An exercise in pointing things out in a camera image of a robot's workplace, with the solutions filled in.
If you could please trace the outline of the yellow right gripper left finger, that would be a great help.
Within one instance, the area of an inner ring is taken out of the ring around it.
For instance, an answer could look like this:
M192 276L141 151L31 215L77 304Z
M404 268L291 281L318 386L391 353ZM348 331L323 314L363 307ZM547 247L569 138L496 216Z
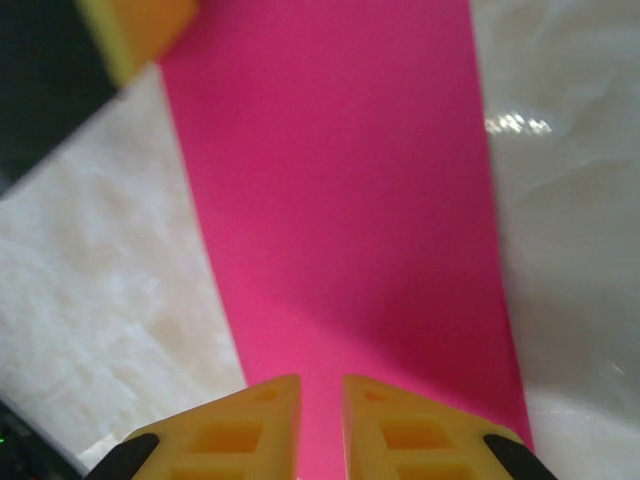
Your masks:
M132 432L94 480L297 480L300 407L300 377L276 377Z

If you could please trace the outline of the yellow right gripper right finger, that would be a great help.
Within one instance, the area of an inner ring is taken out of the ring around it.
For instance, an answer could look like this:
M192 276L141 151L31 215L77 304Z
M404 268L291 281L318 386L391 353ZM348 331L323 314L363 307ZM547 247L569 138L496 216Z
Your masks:
M347 480L550 480L508 428L364 375L343 377Z

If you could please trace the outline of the pink paper sheet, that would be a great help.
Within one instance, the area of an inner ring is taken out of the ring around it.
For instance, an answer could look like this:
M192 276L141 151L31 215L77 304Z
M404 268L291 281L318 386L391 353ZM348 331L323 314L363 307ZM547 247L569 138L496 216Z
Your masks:
M161 69L245 378L302 379L299 476L345 478L348 373L530 441L470 0L202 0Z

